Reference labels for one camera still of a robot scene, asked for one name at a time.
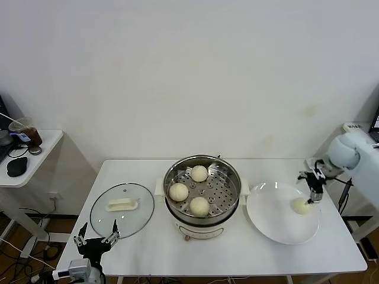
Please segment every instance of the white plate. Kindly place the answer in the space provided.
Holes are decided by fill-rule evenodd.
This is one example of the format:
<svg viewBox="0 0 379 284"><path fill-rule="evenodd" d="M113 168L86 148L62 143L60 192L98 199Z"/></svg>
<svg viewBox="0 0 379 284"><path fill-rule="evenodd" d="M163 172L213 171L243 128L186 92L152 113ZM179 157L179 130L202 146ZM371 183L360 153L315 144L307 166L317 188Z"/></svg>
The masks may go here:
<svg viewBox="0 0 379 284"><path fill-rule="evenodd" d="M250 192L246 200L249 217L266 237L283 244L303 244L316 235L320 209L300 215L290 204L295 198L309 196L282 182L264 182Z"/></svg>

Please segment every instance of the small side table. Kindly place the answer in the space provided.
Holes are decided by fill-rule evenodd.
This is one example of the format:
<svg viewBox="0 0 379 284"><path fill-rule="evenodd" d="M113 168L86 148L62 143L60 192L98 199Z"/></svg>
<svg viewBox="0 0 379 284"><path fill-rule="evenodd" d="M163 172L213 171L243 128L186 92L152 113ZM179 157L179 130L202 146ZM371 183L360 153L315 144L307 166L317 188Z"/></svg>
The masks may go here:
<svg viewBox="0 0 379 284"><path fill-rule="evenodd" d="M46 157L54 149L55 145L63 137L62 130L38 130L42 138L42 152L33 156L29 152L25 154L28 157L28 164L26 172L18 177L10 177L7 175L7 164L13 158L6 157L0 163L0 208L4 210L4 214L11 219L4 232L0 235L1 238L5 238L15 222L19 223L26 230L32 233L32 237L25 245L21 257L28 257L32 251L34 244L37 241L48 241L50 235L50 241L66 243L70 234L61 233L47 233L44 228L49 223L49 219L42 220L42 224L36 224L31 218L25 215L22 210L19 209L19 203L9 194L9 188L20 188L26 185L33 177L35 172L45 161Z"/></svg>

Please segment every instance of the steamer pot handle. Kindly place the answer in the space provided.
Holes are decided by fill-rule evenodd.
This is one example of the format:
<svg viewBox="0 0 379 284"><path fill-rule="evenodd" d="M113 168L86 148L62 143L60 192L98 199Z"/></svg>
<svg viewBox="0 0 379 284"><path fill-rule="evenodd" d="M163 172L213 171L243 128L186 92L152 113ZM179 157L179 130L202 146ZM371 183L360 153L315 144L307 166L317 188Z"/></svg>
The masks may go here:
<svg viewBox="0 0 379 284"><path fill-rule="evenodd" d="M250 195L249 182L247 179L241 178L240 202L242 205L246 205L246 197L248 195Z"/></svg>

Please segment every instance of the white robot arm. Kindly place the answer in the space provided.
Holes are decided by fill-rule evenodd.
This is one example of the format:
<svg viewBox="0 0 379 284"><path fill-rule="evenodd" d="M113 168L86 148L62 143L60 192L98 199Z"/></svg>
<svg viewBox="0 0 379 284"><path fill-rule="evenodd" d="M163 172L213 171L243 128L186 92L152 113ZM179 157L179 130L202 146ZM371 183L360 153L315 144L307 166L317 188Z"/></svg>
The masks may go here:
<svg viewBox="0 0 379 284"><path fill-rule="evenodd" d="M379 151L360 133L337 136L327 151L329 163L345 171L356 188L379 208Z"/></svg>
<svg viewBox="0 0 379 284"><path fill-rule="evenodd" d="M309 203L320 202L326 181L342 172L346 172L354 186L379 208L379 151L360 133L337 136L314 169L300 172L298 179L305 179L311 190Z"/></svg>

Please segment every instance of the electric steamer pot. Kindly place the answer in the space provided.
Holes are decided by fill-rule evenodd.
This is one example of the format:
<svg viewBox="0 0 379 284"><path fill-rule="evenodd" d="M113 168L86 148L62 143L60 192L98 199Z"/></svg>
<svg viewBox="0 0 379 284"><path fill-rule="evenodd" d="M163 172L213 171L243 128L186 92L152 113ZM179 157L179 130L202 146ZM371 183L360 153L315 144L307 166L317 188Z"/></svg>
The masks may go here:
<svg viewBox="0 0 379 284"><path fill-rule="evenodd" d="M191 170L195 166L204 166L208 178L203 182L191 179ZM169 188L174 183L183 183L189 190L188 198L182 202L173 201ZM206 228L219 225L228 220L239 202L241 180L237 171L222 159L207 155L197 155L176 162L163 179L165 202L170 213L184 224ZM195 197L204 197L210 204L206 217L195 217L190 211L190 203Z"/></svg>

